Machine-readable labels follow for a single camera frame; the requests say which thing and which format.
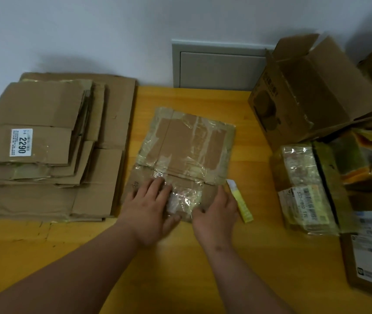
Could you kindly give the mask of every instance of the hand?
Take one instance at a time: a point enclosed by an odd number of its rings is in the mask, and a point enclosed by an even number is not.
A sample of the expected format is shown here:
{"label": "hand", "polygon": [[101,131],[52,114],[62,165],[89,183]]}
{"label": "hand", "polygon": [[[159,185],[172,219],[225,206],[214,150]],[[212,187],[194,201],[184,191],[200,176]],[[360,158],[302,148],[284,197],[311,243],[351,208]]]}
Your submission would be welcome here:
{"label": "hand", "polygon": [[172,190],[166,185],[160,191],[164,179],[152,178],[141,185],[137,194],[131,192],[122,205],[115,225],[128,227],[144,246],[152,245],[166,236],[180,221],[180,216],[171,216],[163,221],[162,213]]}
{"label": "hand", "polygon": [[206,212],[198,208],[192,211],[195,237],[206,252],[232,248],[232,228],[237,217],[237,202],[222,186],[218,186],[214,202]]}

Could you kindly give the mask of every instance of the wooden table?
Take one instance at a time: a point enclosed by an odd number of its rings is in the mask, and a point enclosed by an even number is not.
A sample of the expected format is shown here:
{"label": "wooden table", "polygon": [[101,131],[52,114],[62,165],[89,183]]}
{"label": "wooden table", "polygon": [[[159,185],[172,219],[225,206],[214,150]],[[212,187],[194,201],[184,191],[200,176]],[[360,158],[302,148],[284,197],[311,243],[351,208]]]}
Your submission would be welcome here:
{"label": "wooden table", "polygon": [[[240,221],[235,227],[234,244],[240,255],[298,313],[371,313],[372,297],[346,283],[337,237],[308,237],[284,229],[268,166],[271,151],[247,104],[248,95],[139,87],[126,170],[134,164],[156,107],[235,124],[229,178],[236,181],[254,216],[253,222]],[[0,291],[114,222],[0,220]],[[181,223],[156,247],[138,253],[102,309],[102,313],[163,312],[223,312],[211,269],[187,223]]]}

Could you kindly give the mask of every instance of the plastic-wrapped package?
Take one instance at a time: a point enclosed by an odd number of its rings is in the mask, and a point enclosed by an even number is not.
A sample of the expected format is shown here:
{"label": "plastic-wrapped package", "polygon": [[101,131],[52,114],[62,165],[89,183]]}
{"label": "plastic-wrapped package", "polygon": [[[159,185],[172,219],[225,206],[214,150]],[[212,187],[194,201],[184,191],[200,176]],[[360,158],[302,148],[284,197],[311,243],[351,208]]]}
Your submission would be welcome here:
{"label": "plastic-wrapped package", "polygon": [[372,131],[352,129],[329,144],[346,188],[372,191]]}
{"label": "plastic-wrapped package", "polygon": [[173,185],[167,212],[191,221],[192,210],[206,209],[225,184],[235,127],[169,108],[156,109],[121,201],[150,177]]}
{"label": "plastic-wrapped package", "polygon": [[279,148],[271,168],[287,227],[308,234],[339,234],[311,144]]}

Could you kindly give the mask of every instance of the left hand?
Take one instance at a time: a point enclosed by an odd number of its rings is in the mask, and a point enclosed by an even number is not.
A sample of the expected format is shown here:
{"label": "left hand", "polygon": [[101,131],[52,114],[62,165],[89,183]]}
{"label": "left hand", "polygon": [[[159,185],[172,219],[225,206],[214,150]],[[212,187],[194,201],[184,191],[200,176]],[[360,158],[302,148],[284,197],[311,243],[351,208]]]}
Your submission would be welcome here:
{"label": "left hand", "polygon": [[144,246],[150,246],[166,236],[180,221],[180,216],[163,220],[164,207],[172,190],[165,185],[159,192],[164,179],[158,177],[145,182],[137,194],[131,192],[122,205],[115,225],[128,227]]}

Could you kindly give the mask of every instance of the right hand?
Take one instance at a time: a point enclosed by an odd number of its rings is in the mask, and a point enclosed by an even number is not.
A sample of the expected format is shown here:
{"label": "right hand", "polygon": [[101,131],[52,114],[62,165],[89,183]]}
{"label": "right hand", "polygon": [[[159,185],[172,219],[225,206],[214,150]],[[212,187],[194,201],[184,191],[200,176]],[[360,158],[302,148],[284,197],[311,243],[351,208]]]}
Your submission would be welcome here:
{"label": "right hand", "polygon": [[192,211],[195,237],[206,252],[232,249],[232,229],[237,217],[237,202],[222,186],[218,186],[214,202],[206,212],[199,208]]}

